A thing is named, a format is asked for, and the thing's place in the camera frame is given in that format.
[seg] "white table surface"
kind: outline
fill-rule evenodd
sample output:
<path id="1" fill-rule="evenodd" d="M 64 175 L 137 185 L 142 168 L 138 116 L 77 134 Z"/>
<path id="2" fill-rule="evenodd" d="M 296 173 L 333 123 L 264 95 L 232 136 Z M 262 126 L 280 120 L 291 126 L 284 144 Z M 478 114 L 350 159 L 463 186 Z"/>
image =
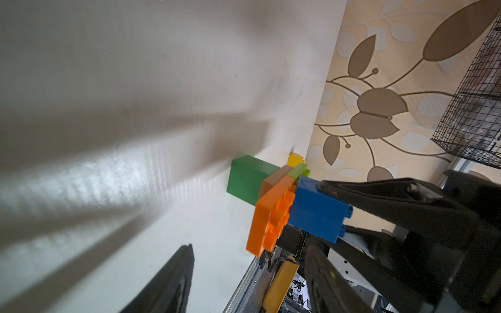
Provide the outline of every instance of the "white table surface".
<path id="1" fill-rule="evenodd" d="M 346 0 L 7 1 L 0 311 L 118 312 L 183 244 L 188 312 L 253 256 L 231 159 L 305 155 Z"/>

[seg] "yellow lego brick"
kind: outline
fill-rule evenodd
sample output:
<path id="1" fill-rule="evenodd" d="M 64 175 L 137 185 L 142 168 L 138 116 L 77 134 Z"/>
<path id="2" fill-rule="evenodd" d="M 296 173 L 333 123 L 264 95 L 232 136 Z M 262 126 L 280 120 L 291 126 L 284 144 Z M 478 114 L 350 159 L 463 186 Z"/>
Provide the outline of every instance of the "yellow lego brick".
<path id="1" fill-rule="evenodd" d="M 300 156 L 297 153 L 291 153 L 289 155 L 289 159 L 287 161 L 287 165 L 292 166 L 292 167 L 296 167 L 300 163 L 304 163 L 304 162 L 305 162 L 305 160 L 304 160 L 304 158 L 302 156 Z"/>

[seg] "green lego brick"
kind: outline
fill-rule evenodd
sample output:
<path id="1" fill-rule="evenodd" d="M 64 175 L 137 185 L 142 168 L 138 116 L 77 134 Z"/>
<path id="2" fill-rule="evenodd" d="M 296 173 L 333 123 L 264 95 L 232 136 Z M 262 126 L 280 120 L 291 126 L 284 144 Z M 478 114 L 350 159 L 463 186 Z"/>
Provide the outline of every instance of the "green lego brick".
<path id="1" fill-rule="evenodd" d="M 287 176 L 291 176 L 292 178 L 298 180 L 305 170 L 306 170 L 306 164 L 299 163 L 292 171 L 290 171 L 287 174 Z"/>
<path id="2" fill-rule="evenodd" d="M 280 167 L 250 155 L 242 156 L 231 162 L 227 193 L 256 205 L 261 184 Z"/>

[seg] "blue lego brick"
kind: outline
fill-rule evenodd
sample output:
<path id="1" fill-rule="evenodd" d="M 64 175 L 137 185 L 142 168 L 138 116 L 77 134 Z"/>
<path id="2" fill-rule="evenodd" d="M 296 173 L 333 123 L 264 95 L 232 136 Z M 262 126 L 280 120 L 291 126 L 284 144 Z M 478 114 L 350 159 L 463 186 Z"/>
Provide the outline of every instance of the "blue lego brick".
<path id="1" fill-rule="evenodd" d="M 345 232 L 343 220 L 353 213 L 351 205 L 317 189 L 318 180 L 302 176 L 291 207 L 289 224 L 330 242 Z"/>

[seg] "yellow part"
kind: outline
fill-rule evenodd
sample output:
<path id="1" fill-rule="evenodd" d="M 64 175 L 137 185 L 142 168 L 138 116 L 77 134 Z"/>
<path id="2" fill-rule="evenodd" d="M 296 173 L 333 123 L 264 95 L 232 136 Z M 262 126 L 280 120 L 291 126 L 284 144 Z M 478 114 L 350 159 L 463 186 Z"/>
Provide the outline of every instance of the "yellow part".
<path id="1" fill-rule="evenodd" d="M 268 289 L 268 292 L 265 295 L 265 300 L 263 301 L 263 307 L 265 308 L 266 313 L 277 313 L 279 311 L 298 268 L 298 264 L 287 261 L 282 263 L 282 266 L 280 266 L 277 275 L 275 275 L 275 279 L 273 279 L 272 285 Z"/>
<path id="2" fill-rule="evenodd" d="M 296 167 L 299 165 L 299 163 L 304 163 L 305 160 L 302 156 L 300 156 L 299 154 L 297 153 L 291 153 L 289 155 L 289 159 L 287 161 L 287 165 L 289 166 L 292 166 L 292 167 Z"/>

